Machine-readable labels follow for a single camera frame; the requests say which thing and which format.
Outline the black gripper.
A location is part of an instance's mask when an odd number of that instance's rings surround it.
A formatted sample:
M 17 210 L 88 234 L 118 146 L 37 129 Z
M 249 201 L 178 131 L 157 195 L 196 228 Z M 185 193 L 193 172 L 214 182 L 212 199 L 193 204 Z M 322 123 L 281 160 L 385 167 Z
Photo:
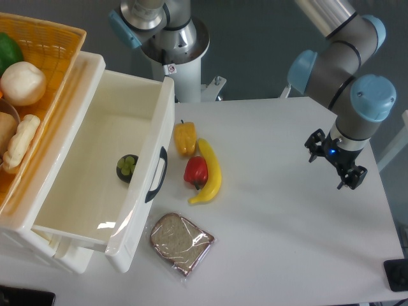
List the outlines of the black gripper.
M 340 177 L 338 190 L 343 187 L 355 190 L 368 173 L 365 167 L 354 164 L 360 153 L 360 143 L 344 136 L 336 127 L 330 129 L 327 137 L 322 129 L 317 129 L 309 136 L 305 147 L 309 150 L 310 163 L 317 157 L 325 157 L 332 165 L 338 167 L 337 173 Z

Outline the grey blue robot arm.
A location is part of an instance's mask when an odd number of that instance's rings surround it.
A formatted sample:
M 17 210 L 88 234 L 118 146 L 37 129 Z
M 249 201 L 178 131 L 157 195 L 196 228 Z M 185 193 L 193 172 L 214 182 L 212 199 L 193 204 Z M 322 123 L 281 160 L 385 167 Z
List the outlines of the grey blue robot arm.
M 367 169 L 356 158 L 397 98 L 394 85 L 385 77 L 356 72 L 381 47 L 386 29 L 372 15 L 359 15 L 349 1 L 298 1 L 329 45 L 321 53 L 302 52 L 288 71 L 288 83 L 333 112 L 335 122 L 328 133 L 313 132 L 305 142 L 310 161 L 325 158 L 340 177 L 339 188 L 356 189 Z

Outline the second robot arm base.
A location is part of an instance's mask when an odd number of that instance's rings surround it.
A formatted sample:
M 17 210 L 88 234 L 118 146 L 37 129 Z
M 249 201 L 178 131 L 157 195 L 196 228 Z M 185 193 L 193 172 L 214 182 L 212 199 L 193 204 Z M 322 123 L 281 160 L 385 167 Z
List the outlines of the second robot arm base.
M 190 1 L 121 1 L 108 20 L 125 46 L 141 48 L 162 65 L 199 59 L 210 44 L 208 29 L 192 15 Z

